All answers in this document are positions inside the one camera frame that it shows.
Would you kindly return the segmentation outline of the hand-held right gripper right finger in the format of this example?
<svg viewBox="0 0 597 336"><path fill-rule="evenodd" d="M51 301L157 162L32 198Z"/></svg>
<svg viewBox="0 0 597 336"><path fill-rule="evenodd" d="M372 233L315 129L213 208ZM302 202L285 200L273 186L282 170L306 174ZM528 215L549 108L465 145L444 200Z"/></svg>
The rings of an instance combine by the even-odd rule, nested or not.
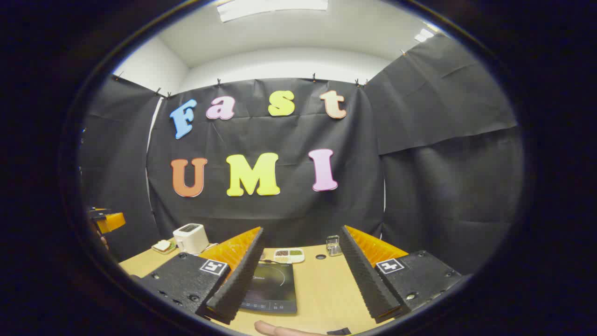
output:
<svg viewBox="0 0 597 336"><path fill-rule="evenodd" d="M347 225L341 228L339 245L377 323L422 308L462 279L430 252L407 253Z"/></svg>

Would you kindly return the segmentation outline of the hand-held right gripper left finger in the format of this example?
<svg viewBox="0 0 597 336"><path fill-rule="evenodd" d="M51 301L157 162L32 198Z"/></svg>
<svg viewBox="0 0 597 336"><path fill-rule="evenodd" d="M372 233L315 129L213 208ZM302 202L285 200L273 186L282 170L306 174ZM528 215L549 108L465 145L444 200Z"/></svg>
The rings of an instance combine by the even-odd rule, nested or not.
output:
<svg viewBox="0 0 597 336"><path fill-rule="evenodd" d="M263 228L252 228L198 256L178 253L138 283L177 310L229 324L263 249Z"/></svg>

